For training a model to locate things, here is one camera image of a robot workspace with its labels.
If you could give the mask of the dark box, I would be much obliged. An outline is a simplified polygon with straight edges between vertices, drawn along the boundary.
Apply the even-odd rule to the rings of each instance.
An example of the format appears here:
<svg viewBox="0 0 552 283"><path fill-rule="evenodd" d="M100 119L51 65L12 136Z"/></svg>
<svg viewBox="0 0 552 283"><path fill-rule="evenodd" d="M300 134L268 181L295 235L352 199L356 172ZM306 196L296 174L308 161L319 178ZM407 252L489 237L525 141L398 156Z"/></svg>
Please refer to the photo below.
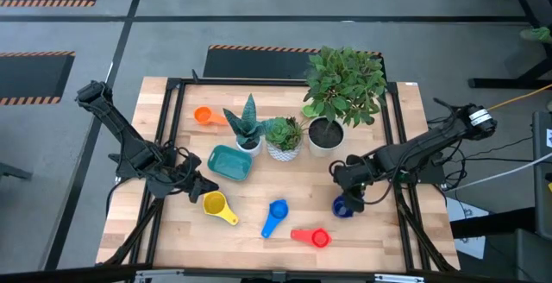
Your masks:
<svg viewBox="0 0 552 283"><path fill-rule="evenodd" d="M454 239L486 237L482 260L460 253L461 268L493 278L552 283L552 241L536 233L528 207L450 223Z"/></svg>

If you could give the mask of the black crossbar with silver brackets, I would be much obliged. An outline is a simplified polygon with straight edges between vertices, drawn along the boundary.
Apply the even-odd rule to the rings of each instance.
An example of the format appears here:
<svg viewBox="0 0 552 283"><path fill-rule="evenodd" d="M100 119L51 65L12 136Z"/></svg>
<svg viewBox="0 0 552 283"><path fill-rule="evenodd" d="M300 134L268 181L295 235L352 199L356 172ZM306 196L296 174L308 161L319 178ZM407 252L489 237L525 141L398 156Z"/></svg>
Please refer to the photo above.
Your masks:
<svg viewBox="0 0 552 283"><path fill-rule="evenodd" d="M370 283L540 283L530 280L497 279L461 272L411 270L403 274L370 272L314 272L285 270L243 270L206 268L153 268L150 264L107 265L0 274L0 283L113 283L125 280L143 282L158 276L198 276L237 279L263 279L285 283L289 280L362 280Z"/></svg>

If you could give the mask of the grey cabinet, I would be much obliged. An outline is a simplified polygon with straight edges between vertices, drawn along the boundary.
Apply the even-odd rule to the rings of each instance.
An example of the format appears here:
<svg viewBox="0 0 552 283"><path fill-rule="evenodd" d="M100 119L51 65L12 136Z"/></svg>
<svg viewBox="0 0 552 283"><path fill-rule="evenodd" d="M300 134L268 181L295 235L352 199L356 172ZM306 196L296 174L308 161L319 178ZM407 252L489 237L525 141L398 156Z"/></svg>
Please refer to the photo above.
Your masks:
<svg viewBox="0 0 552 283"><path fill-rule="evenodd" d="M532 116L536 233L552 241L552 112Z"/></svg>

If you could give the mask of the black aluminium table frame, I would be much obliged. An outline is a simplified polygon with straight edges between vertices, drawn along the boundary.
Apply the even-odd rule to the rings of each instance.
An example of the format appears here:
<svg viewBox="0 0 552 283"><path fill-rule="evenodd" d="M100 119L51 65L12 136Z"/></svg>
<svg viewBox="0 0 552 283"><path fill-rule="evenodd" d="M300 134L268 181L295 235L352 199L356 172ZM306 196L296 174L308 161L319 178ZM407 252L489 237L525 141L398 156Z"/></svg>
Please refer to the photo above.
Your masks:
<svg viewBox="0 0 552 283"><path fill-rule="evenodd" d="M307 147L289 162L262 151L243 181L213 173L207 165L215 146L233 147L235 135L221 125L201 125L194 110L241 112L253 95L259 119L301 117L307 86L290 79L170 79L146 77L141 82L132 123L147 140L160 136L187 148L202 161L204 177L215 181L239 222L233 226L204 213L186 194L168 196L160 217L141 237L137 261L156 268L285 270L314 272L405 271L404 250L396 202L386 183L367 189L372 204L351 218L335 217L333 200L340 194L328 167L350 154L365 154L398 141L392 109L376 116L372 125L346 129L344 143L330 157L317 158ZM269 238L261 231L269 205L284 199L286 218ZM325 248L291 239L292 230L325 229L332 242Z"/></svg>

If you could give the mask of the medium blue measuring cup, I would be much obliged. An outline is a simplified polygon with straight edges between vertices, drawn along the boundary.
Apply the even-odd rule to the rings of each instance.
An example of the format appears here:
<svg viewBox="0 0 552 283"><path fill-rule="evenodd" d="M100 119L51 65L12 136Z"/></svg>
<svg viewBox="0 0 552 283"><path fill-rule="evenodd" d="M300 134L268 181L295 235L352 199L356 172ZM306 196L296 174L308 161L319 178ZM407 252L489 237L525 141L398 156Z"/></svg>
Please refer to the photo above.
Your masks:
<svg viewBox="0 0 552 283"><path fill-rule="evenodd" d="M284 199L273 201L269 205L267 220L261 231L261 236L263 238L269 238L276 227L286 218L288 212L288 204Z"/></svg>

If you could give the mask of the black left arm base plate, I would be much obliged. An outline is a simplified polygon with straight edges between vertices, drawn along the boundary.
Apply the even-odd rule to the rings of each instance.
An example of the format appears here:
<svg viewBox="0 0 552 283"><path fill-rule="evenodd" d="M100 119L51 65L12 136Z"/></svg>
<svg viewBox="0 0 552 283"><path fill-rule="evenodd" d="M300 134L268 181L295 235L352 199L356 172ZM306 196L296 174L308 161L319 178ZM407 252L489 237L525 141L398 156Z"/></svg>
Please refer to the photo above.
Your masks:
<svg viewBox="0 0 552 283"><path fill-rule="evenodd" d="M122 178L149 179L168 175L173 170L165 165L162 155L150 152L139 153L130 158L124 154L109 154L108 157L117 163L116 176Z"/></svg>

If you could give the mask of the orange measuring cup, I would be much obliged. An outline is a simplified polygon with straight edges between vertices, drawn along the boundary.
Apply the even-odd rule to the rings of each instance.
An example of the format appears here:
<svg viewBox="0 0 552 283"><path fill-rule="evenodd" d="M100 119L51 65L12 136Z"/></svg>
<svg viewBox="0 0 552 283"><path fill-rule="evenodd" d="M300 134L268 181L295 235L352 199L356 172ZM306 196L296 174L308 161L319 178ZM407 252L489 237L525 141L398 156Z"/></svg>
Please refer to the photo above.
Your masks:
<svg viewBox="0 0 552 283"><path fill-rule="evenodd" d="M208 125L228 125L228 121L225 116L215 113L212 108L208 106L200 106L194 110L194 119L198 124Z"/></svg>

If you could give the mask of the green object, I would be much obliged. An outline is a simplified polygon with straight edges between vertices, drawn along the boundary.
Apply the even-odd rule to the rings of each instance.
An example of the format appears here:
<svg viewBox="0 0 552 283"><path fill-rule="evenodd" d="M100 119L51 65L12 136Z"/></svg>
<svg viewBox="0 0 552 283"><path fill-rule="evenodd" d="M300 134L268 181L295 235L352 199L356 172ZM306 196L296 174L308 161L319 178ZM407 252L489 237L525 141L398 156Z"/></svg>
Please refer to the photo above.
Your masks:
<svg viewBox="0 0 552 283"><path fill-rule="evenodd" d="M519 35L526 41L552 44L552 30L548 27L523 29Z"/></svg>

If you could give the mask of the red measuring cup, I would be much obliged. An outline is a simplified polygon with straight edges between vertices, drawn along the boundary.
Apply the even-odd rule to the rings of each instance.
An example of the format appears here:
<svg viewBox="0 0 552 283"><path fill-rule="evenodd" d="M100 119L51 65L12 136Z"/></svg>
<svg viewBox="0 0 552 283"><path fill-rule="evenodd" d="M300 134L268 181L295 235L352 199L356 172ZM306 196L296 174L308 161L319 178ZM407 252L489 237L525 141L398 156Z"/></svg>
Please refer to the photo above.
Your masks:
<svg viewBox="0 0 552 283"><path fill-rule="evenodd" d="M291 239L310 244L316 248L325 248L332 242L330 234L323 228L311 230L292 230Z"/></svg>

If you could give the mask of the black metal stand legs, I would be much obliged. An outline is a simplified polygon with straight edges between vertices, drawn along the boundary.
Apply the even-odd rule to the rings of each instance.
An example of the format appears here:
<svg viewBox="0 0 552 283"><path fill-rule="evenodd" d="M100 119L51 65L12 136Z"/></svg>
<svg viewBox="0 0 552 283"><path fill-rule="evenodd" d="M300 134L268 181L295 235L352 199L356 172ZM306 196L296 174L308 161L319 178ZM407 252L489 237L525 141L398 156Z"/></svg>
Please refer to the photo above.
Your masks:
<svg viewBox="0 0 552 283"><path fill-rule="evenodd" d="M530 4L527 0L518 0L521 5L525 18L532 27L539 27L540 22L536 19ZM467 81L470 88L474 89L541 89L550 90L552 88L552 79L541 79L548 72L552 72L552 45L543 44L546 57L527 72L514 79L496 79L496 78L474 78Z"/></svg>

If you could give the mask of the white floor sheet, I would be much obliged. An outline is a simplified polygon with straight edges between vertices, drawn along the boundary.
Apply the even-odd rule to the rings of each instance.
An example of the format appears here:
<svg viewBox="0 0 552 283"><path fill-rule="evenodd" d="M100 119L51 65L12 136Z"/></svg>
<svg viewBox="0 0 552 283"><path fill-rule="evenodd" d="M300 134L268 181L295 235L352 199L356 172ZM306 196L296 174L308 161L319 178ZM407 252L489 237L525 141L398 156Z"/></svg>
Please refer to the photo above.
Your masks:
<svg viewBox="0 0 552 283"><path fill-rule="evenodd" d="M484 217L489 214L470 204L462 203L453 198L446 197L449 221L455 222L467 218ZM482 260L485 252L486 237L471 237L455 239L455 248L463 254Z"/></svg>

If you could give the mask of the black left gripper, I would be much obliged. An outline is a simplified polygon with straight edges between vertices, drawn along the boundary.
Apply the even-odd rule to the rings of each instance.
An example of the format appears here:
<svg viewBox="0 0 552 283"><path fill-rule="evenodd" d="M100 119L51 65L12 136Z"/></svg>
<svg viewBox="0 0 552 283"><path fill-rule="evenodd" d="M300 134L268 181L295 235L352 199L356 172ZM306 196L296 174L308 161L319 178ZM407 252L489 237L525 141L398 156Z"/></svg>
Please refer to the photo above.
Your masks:
<svg viewBox="0 0 552 283"><path fill-rule="evenodd" d="M201 160L193 153L179 151L184 160L171 171L172 190L170 194L186 192L189 201L195 204L202 191L217 191L219 185L209 179L199 179L197 167Z"/></svg>

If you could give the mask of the snake plant in white pot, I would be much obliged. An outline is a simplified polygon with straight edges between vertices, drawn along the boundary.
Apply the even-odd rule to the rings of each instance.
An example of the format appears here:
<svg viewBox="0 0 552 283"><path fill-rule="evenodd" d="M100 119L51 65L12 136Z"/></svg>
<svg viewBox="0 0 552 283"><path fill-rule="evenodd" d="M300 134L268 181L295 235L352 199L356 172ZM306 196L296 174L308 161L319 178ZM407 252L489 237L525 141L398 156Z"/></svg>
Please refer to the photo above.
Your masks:
<svg viewBox="0 0 552 283"><path fill-rule="evenodd" d="M270 122L257 120L253 95L248 96L241 117L228 109L223 109L223 114L235 134L238 149L251 157L259 155L262 151L262 137L268 131Z"/></svg>

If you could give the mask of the leafy plant in white pot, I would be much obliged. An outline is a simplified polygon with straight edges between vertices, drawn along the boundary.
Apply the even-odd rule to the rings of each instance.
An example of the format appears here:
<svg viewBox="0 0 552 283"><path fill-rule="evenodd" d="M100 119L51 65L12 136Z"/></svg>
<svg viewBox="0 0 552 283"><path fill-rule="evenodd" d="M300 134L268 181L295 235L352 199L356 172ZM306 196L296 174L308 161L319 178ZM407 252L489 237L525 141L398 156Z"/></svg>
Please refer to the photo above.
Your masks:
<svg viewBox="0 0 552 283"><path fill-rule="evenodd" d="M317 114L309 123L309 150L328 157L345 140L346 128L372 125L381 112L387 82L380 53L322 47L309 56L304 96Z"/></svg>

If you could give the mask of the teal plastic basket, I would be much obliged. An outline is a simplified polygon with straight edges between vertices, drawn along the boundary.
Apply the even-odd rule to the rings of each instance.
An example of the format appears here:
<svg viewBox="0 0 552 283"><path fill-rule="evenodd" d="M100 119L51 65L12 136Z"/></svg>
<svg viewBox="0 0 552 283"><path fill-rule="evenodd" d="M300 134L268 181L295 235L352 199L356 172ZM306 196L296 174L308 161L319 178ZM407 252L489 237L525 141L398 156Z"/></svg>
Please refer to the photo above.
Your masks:
<svg viewBox="0 0 552 283"><path fill-rule="evenodd" d="M217 145L211 152L207 165L212 172L224 178L243 181L251 171L253 159L237 149Z"/></svg>

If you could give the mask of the dark furniture foot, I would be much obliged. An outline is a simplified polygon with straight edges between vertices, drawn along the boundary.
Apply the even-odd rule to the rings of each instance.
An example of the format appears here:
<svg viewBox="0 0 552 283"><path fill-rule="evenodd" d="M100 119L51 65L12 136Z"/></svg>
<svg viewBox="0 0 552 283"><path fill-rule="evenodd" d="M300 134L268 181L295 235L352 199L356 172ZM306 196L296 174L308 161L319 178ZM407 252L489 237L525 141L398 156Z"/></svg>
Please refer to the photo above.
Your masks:
<svg viewBox="0 0 552 283"><path fill-rule="evenodd" d="M20 168L0 162L0 179L2 177L15 177L18 179L31 179L32 173Z"/></svg>

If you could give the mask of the succulent in patterned pot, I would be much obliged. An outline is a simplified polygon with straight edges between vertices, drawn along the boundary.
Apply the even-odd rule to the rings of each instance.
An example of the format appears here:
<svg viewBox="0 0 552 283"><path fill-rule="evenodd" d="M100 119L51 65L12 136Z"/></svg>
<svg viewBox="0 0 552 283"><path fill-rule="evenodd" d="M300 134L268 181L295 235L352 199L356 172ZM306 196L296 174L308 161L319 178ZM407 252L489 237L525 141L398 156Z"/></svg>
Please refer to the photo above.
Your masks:
<svg viewBox="0 0 552 283"><path fill-rule="evenodd" d="M275 160L294 160L303 144L303 124L294 116L275 117L266 133L267 151Z"/></svg>

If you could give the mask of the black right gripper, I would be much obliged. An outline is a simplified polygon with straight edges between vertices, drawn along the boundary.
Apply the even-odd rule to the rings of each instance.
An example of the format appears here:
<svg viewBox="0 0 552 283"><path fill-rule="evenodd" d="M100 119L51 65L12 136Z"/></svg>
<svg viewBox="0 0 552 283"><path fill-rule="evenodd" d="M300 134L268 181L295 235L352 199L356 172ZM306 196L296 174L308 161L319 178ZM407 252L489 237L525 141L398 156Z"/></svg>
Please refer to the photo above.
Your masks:
<svg viewBox="0 0 552 283"><path fill-rule="evenodd" d="M345 161L335 160L330 164L330 175L333 182L344 191L344 206L349 211L362 213L365 210L364 192L356 192L354 199L348 191L361 186L371 185L376 181L378 170L373 159L368 156L349 155Z"/></svg>

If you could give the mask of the yellow measuring cup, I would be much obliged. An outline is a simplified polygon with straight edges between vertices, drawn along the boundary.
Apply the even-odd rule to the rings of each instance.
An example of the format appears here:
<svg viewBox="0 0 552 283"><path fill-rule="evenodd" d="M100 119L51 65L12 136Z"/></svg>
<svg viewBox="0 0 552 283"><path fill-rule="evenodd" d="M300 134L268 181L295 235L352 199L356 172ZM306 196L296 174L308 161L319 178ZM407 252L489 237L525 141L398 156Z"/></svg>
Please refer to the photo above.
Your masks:
<svg viewBox="0 0 552 283"><path fill-rule="evenodd" d="M204 194L203 209L206 215L219 217L230 225L237 225L238 216L230 209L225 195L219 191Z"/></svg>

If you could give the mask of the navy blue measuring cup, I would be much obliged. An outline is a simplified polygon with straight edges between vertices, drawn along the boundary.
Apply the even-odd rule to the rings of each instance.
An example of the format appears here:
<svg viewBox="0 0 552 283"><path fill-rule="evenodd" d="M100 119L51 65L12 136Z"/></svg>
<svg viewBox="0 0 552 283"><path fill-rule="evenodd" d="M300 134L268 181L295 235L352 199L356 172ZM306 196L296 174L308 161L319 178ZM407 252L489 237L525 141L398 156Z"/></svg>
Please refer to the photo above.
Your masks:
<svg viewBox="0 0 552 283"><path fill-rule="evenodd" d="M346 206L345 199L342 195L334 199L332 212L338 218L350 218L354 215L354 212Z"/></svg>

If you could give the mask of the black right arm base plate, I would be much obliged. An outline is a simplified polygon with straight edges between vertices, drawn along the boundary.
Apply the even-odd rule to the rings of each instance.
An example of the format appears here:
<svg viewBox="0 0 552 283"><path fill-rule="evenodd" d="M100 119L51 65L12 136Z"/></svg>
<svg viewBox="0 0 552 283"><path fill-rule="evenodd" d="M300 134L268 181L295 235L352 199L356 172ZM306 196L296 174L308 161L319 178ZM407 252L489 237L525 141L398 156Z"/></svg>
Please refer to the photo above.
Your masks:
<svg viewBox="0 0 552 283"><path fill-rule="evenodd" d="M422 169L406 172L400 170L396 181L401 184L432 184L440 185L445 182L445 174L442 166L434 166L429 163Z"/></svg>

